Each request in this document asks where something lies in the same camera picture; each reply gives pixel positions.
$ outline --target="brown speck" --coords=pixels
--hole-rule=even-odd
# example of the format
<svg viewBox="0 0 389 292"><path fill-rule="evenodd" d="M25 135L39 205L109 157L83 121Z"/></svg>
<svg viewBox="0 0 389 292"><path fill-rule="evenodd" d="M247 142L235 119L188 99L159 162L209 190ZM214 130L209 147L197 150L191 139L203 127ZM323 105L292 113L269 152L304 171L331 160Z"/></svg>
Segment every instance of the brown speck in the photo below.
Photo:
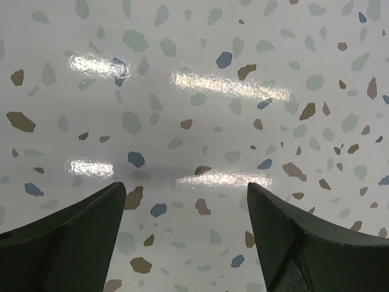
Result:
<svg viewBox="0 0 389 292"><path fill-rule="evenodd" d="M105 283L103 292L115 292L122 286L122 280L109 280Z"/></svg>
<svg viewBox="0 0 389 292"><path fill-rule="evenodd" d="M293 193L292 196L295 199L301 200L302 198L304 198L304 193Z"/></svg>
<svg viewBox="0 0 389 292"><path fill-rule="evenodd" d="M339 87L340 89L346 89L347 85L343 81L339 80Z"/></svg>
<svg viewBox="0 0 389 292"><path fill-rule="evenodd" d="M365 126L365 128L363 128L362 135L367 135L368 133L370 133L370 127Z"/></svg>
<svg viewBox="0 0 389 292"><path fill-rule="evenodd" d="M369 82L369 86L367 87L367 95L371 99L375 99L377 97L377 83L376 79L373 77Z"/></svg>
<svg viewBox="0 0 389 292"><path fill-rule="evenodd" d="M200 215L211 215L211 210L208 209L205 199L198 199L194 207L199 211Z"/></svg>
<svg viewBox="0 0 389 292"><path fill-rule="evenodd" d="M326 116L328 116L328 115L331 113L331 112L329 111L329 108L328 108L328 105L327 105L326 102L323 104L323 113L324 113Z"/></svg>
<svg viewBox="0 0 389 292"><path fill-rule="evenodd" d="M143 187L136 187L132 192L126 196L126 203L124 210L135 210L139 207L140 201L143 199Z"/></svg>
<svg viewBox="0 0 389 292"><path fill-rule="evenodd" d="M319 180L318 183L320 184L320 187L322 187L322 189L331 190L331 187L329 186L329 184L326 182L324 178Z"/></svg>
<svg viewBox="0 0 389 292"><path fill-rule="evenodd" d="M382 238L386 238L387 235L388 235L388 231L385 228L381 228L378 233L378 236Z"/></svg>
<svg viewBox="0 0 389 292"><path fill-rule="evenodd" d="M347 50L347 44L346 44L346 43L339 43L339 44L338 44L338 49L339 49L340 51Z"/></svg>
<svg viewBox="0 0 389 292"><path fill-rule="evenodd" d="M308 120L310 117L312 117L316 112L315 109L315 103L310 102L306 105L305 109L303 110L303 113L300 116L300 120Z"/></svg>
<svg viewBox="0 0 389 292"><path fill-rule="evenodd" d="M129 264L132 266L134 272L140 274L150 273L151 267L153 266L151 263L147 262L143 257L136 257L132 259Z"/></svg>
<svg viewBox="0 0 389 292"><path fill-rule="evenodd" d="M19 129L26 133L34 132L35 123L32 122L28 117L23 113L18 111L10 111L7 113L8 120L10 120L11 125L16 129Z"/></svg>
<svg viewBox="0 0 389 292"><path fill-rule="evenodd" d="M34 167L34 170L40 174L44 173L44 169L42 167Z"/></svg>
<svg viewBox="0 0 389 292"><path fill-rule="evenodd" d="M192 127L192 123L193 123L193 120L192 119L188 119L188 120L184 120L181 122L181 128L185 129L185 130L189 130L190 127Z"/></svg>
<svg viewBox="0 0 389 292"><path fill-rule="evenodd" d="M246 231L244 233L244 241L246 243L246 247L247 248L252 248L255 244L255 239L254 239L254 235L252 235L252 233L250 233L249 231Z"/></svg>
<svg viewBox="0 0 389 292"><path fill-rule="evenodd" d="M241 69L238 70L238 77L239 77L239 80L243 81L244 79L246 79L247 75L250 73L250 72L253 72L256 70L256 64L253 64L253 65L245 65L244 67L242 67Z"/></svg>
<svg viewBox="0 0 389 292"><path fill-rule="evenodd" d="M15 158L19 156L19 153L14 148L12 148L12 156Z"/></svg>
<svg viewBox="0 0 389 292"><path fill-rule="evenodd" d="M196 171L194 172L194 175L203 175L206 172L209 172L211 168L209 166L199 166L196 168Z"/></svg>
<svg viewBox="0 0 389 292"><path fill-rule="evenodd" d="M154 234L151 234L143 243L144 246L152 246L154 243Z"/></svg>
<svg viewBox="0 0 389 292"><path fill-rule="evenodd" d="M107 142L108 140L110 140L110 136L101 136L100 137L100 142L101 143L104 143L104 142Z"/></svg>
<svg viewBox="0 0 389 292"><path fill-rule="evenodd" d="M254 128L256 128L257 130L262 130L263 127L262 127L262 121L261 119L256 119L253 123L253 126Z"/></svg>
<svg viewBox="0 0 389 292"><path fill-rule="evenodd" d="M11 75L11 80L15 86L22 86L24 80L24 71L15 71L15 73Z"/></svg>
<svg viewBox="0 0 389 292"><path fill-rule="evenodd" d="M362 227L362 221L355 221L350 229L353 231L360 231L361 227Z"/></svg>
<svg viewBox="0 0 389 292"><path fill-rule="evenodd" d="M84 141L86 138L88 138L88 136L89 136L89 133L86 132L86 133L83 133L83 134L79 135L78 138L79 138L79 140Z"/></svg>
<svg viewBox="0 0 389 292"><path fill-rule="evenodd" d="M300 181L306 181L306 175L293 163L288 162L287 164L282 165L282 168L290 177L299 178Z"/></svg>
<svg viewBox="0 0 389 292"><path fill-rule="evenodd" d="M359 190L359 195L364 196L367 192L368 187L363 187Z"/></svg>
<svg viewBox="0 0 389 292"><path fill-rule="evenodd" d="M353 154L358 149L359 149L359 145L358 144L354 144L354 145L350 146L350 148L347 150L347 153Z"/></svg>

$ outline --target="glossy floor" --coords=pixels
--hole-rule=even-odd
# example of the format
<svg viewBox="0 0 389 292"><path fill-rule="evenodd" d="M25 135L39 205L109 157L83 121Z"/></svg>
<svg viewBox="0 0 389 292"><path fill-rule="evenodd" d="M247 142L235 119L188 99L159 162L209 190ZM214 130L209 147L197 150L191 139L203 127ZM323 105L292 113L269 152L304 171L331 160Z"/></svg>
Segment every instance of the glossy floor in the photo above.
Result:
<svg viewBox="0 0 389 292"><path fill-rule="evenodd" d="M249 181L386 237L388 14L380 0L2 1L0 232L123 181L105 292L265 291Z"/></svg>

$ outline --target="black plastic part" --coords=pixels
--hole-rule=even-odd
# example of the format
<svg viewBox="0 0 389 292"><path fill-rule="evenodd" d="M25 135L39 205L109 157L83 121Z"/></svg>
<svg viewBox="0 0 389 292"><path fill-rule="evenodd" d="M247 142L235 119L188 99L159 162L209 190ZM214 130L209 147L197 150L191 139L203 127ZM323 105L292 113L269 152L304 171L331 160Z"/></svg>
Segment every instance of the black plastic part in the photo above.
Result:
<svg viewBox="0 0 389 292"><path fill-rule="evenodd" d="M124 210L115 182L88 198L0 234L1 292L101 292Z"/></svg>
<svg viewBox="0 0 389 292"><path fill-rule="evenodd" d="M267 291L389 291L389 239L322 220L258 184L247 202Z"/></svg>

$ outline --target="speckled floor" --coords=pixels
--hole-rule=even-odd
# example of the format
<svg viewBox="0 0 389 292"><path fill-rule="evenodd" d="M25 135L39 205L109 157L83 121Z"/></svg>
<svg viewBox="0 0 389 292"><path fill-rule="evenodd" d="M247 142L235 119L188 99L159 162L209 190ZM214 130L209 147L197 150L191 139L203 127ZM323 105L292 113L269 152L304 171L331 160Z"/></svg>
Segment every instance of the speckled floor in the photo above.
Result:
<svg viewBox="0 0 389 292"><path fill-rule="evenodd" d="M105 292L265 291L250 181L387 236L389 2L23 2L0 3L0 232L123 181Z"/></svg>

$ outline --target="blue speck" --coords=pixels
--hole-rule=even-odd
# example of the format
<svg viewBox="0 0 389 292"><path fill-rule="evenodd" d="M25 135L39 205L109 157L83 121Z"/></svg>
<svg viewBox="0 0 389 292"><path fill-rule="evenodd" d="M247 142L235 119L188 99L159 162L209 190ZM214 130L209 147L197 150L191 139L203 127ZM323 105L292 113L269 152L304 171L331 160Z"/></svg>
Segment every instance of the blue speck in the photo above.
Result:
<svg viewBox="0 0 389 292"><path fill-rule="evenodd" d="M260 110L263 110L265 107L267 107L273 100L272 99L267 99L264 102L260 102L256 107L259 108Z"/></svg>
<svg viewBox="0 0 389 292"><path fill-rule="evenodd" d="M366 23L367 19L366 16L362 14L362 12L359 12L359 21L361 23Z"/></svg>
<svg viewBox="0 0 389 292"><path fill-rule="evenodd" d="M382 180L380 180L378 185L380 185L380 186L387 186L387 185L389 185L389 175L387 175L386 177L382 178Z"/></svg>
<svg viewBox="0 0 389 292"><path fill-rule="evenodd" d="M154 217L159 217L162 214L166 213L168 206L166 204L155 204L154 207L151 208L150 214Z"/></svg>
<svg viewBox="0 0 389 292"><path fill-rule="evenodd" d="M232 54L230 52L221 53L220 57L216 60L216 64L220 69L227 68L231 65Z"/></svg>
<svg viewBox="0 0 389 292"><path fill-rule="evenodd" d="M138 152L130 151L128 153L128 162L134 164L137 168L145 165L145 158Z"/></svg>
<svg viewBox="0 0 389 292"><path fill-rule="evenodd" d="M231 267L232 268L239 268L241 264L244 262L244 256L243 255L237 255L232 259Z"/></svg>
<svg viewBox="0 0 389 292"><path fill-rule="evenodd" d="M26 190L26 193L33 196L43 196L43 192L34 185L32 182L28 182L27 184L24 184L24 188Z"/></svg>
<svg viewBox="0 0 389 292"><path fill-rule="evenodd" d="M267 158L264 162L258 165L257 169L269 169L272 166L273 160Z"/></svg>

